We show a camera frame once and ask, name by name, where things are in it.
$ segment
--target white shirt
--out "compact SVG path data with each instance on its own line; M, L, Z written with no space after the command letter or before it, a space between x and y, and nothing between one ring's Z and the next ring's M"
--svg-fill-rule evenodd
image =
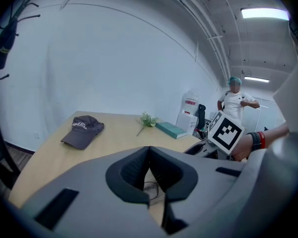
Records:
M255 99L247 93L243 93L244 98L242 98L241 92L232 93L229 91L227 95L226 92L220 97L219 101L223 102L225 108L223 110L224 114L228 115L230 118L237 121L239 124L242 123L243 118L243 107L240 104L241 101L255 101Z

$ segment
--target electrical outlet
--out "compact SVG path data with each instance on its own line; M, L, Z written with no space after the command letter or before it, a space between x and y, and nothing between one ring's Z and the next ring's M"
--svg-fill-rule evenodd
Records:
M39 133L35 132L35 133L33 133L33 134L34 134L34 137L35 137L36 139L40 139L40 137L39 137Z

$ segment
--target wooden table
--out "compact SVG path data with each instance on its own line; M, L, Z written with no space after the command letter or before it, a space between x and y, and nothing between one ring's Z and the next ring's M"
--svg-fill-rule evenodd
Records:
M71 130L74 117L90 115L105 124L85 150L78 150L61 142ZM66 120L34 153L18 177L9 197L15 206L24 202L39 188L76 164L140 146L160 146L183 152L199 140L191 135L173 139L155 127L142 128L140 116L116 115L78 111Z

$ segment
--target black wristband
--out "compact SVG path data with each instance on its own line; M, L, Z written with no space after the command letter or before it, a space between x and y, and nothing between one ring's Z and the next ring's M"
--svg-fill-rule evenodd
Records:
M250 134L253 138L253 146L252 146L252 151L260 149L261 143L260 143L260 136L258 135L257 132L250 132L247 133L246 135Z

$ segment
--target person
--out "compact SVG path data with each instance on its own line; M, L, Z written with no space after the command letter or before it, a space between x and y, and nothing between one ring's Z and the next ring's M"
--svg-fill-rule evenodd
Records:
M274 129L266 130L262 133L265 136L265 148L268 148L270 144L276 139L289 134L289 128L287 126L287 123L285 122ZM233 156L233 159L235 161L241 161L242 159L247 158L250 155L250 153L252 152L252 147L252 136L250 134L244 135L241 137L237 145L232 150L231 155Z
M241 93L241 83L242 81L238 77L231 77L229 79L230 91L223 93L218 101L218 110L223 111L224 114L234 119L239 124L242 123L244 107L259 108L258 101L247 93Z

